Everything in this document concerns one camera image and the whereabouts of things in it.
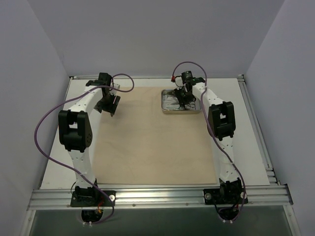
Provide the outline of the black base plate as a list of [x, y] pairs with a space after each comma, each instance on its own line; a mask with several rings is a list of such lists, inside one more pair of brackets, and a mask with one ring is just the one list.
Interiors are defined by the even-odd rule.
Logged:
[[111, 202], [97, 190], [78, 190], [72, 193], [71, 207], [111, 207], [115, 205], [114, 198]]
[[243, 192], [239, 189], [211, 188], [203, 189], [206, 205], [234, 205], [241, 204]]

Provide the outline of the steel forceps clamp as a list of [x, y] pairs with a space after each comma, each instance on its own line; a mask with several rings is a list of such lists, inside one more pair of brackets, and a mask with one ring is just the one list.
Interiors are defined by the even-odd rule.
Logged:
[[195, 111], [196, 110], [195, 102], [191, 102], [189, 104], [184, 105], [184, 110]]

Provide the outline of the beige surgical wrap cloth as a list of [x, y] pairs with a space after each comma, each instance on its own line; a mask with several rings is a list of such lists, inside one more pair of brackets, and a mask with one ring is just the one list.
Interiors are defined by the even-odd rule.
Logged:
[[93, 171], [103, 184], [216, 184], [211, 139], [202, 113], [165, 114], [161, 88], [122, 94], [102, 113]]

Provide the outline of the green white suture packet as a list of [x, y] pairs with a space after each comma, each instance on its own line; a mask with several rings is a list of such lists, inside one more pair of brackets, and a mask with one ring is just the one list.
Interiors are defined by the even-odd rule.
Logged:
[[164, 94], [162, 99], [163, 104], [178, 104], [178, 99], [173, 94]]

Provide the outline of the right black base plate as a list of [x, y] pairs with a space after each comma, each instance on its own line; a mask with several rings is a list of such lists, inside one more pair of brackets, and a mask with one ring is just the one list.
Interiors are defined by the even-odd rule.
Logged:
[[203, 189], [206, 205], [234, 205], [241, 204], [243, 192], [239, 189], [211, 188]]

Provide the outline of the front aluminium rail frame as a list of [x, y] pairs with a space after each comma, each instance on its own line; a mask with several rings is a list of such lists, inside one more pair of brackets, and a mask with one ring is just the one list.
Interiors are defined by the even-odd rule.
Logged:
[[[116, 188], [115, 209], [207, 207], [213, 195], [205, 187]], [[93, 206], [72, 207], [70, 191], [65, 189], [35, 190], [27, 210], [92, 210]], [[293, 200], [286, 185], [250, 186], [246, 197], [251, 206], [286, 206]]]

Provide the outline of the stainless steel instrument tray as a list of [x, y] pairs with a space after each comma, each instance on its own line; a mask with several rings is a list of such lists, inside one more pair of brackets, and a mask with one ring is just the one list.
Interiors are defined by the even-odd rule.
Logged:
[[161, 110], [165, 114], [198, 114], [201, 112], [201, 106], [198, 100], [195, 100], [196, 110], [195, 111], [187, 111], [184, 110], [184, 105], [178, 104], [163, 104], [162, 99], [164, 94], [173, 94], [175, 96], [175, 92], [173, 89], [163, 89], [161, 91]]

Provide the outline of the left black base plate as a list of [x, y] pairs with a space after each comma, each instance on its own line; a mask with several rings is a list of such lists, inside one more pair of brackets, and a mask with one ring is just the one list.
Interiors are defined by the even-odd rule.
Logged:
[[114, 198], [111, 202], [97, 190], [78, 190], [72, 193], [71, 207], [111, 207], [115, 205]]

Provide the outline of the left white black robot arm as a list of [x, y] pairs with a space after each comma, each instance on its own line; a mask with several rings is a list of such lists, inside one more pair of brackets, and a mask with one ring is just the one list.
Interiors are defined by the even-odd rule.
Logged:
[[79, 98], [68, 110], [62, 110], [58, 114], [60, 143], [68, 151], [73, 167], [79, 171], [76, 174], [75, 198], [81, 198], [88, 206], [96, 205], [100, 194], [93, 186], [97, 185], [97, 181], [92, 171], [89, 153], [93, 141], [89, 115], [92, 111], [97, 111], [107, 112], [113, 116], [120, 101], [115, 91], [119, 88], [120, 85], [113, 83], [111, 75], [101, 72], [98, 79], [86, 83], [84, 90], [86, 95]]

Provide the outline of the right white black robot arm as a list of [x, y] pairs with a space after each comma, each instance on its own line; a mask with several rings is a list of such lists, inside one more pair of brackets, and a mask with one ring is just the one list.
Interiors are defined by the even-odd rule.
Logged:
[[179, 105], [186, 108], [190, 103], [199, 101], [206, 120], [207, 130], [215, 145], [221, 151], [219, 154], [219, 180], [226, 184], [218, 193], [224, 203], [236, 198], [236, 190], [232, 184], [237, 184], [242, 190], [243, 177], [234, 163], [233, 136], [236, 129], [234, 105], [230, 101], [219, 98], [206, 86], [206, 80], [194, 77], [191, 71], [185, 71], [179, 76], [182, 86], [174, 90]]

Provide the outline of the back aluminium rail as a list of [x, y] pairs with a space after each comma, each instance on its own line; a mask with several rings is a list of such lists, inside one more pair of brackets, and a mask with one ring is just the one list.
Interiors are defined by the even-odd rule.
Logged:
[[[97, 79], [98, 78], [98, 74], [95, 74], [95, 75], [76, 75], [76, 76], [70, 76], [71, 78], [73, 79], [83, 79], [83, 80], [87, 80], [87, 79]], [[171, 80], [171, 76], [140, 76], [140, 75], [134, 75], [134, 76], [131, 76], [133, 79], [167, 79], [167, 80]], [[127, 78], [126, 76], [124, 75], [118, 75], [116, 77], [117, 79], [125, 79]], [[238, 75], [236, 77], [208, 77], [208, 79], [228, 79], [228, 78], [236, 78], [238, 80], [241, 80], [241, 81], [245, 81], [245, 76], [244, 75]]]

